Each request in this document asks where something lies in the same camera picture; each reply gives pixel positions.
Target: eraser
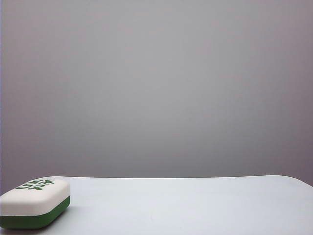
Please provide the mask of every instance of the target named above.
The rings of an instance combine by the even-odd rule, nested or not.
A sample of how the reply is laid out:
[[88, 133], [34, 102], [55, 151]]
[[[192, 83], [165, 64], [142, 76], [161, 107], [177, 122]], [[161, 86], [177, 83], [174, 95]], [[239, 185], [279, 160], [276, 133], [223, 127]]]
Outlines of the eraser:
[[69, 183], [40, 178], [18, 186], [0, 197], [0, 226], [38, 229], [50, 224], [70, 202]]

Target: white surface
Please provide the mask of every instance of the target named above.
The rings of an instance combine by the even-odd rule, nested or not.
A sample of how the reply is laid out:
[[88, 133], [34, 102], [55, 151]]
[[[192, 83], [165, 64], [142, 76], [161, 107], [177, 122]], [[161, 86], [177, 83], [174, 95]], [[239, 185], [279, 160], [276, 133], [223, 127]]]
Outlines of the white surface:
[[[53, 180], [53, 184], [47, 184], [41, 190], [36, 190], [33, 186], [37, 184], [27, 184], [38, 179]], [[1, 215], [41, 215], [50, 212], [69, 195], [69, 183], [54, 179], [53, 177], [38, 178], [28, 181], [21, 187], [23, 189], [12, 189], [0, 197]]]
[[36, 235], [312, 235], [313, 187], [286, 176], [64, 179], [71, 205]]

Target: white table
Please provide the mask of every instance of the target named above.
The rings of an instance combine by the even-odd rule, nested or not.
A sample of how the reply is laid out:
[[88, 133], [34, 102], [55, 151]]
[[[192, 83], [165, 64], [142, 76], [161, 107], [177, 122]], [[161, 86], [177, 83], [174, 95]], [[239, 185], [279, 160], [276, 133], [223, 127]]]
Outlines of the white table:
[[313, 235], [313, 187], [287, 176], [53, 177], [71, 205], [41, 230], [3, 235]]

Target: green logo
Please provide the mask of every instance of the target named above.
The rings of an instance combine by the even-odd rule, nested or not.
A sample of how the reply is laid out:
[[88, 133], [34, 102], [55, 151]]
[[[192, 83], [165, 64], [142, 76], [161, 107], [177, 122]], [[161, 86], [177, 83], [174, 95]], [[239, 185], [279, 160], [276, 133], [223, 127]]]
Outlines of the green logo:
[[25, 184], [17, 187], [16, 189], [35, 189], [35, 190], [43, 190], [42, 188], [49, 184], [54, 184], [54, 180], [33, 180], [26, 182]]

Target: gray backdrop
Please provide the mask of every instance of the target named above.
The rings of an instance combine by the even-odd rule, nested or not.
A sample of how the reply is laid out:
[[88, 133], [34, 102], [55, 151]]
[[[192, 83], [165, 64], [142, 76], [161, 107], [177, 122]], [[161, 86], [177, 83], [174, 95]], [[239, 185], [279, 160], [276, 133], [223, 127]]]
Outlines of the gray backdrop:
[[312, 0], [3, 0], [1, 191], [48, 175], [313, 185]]

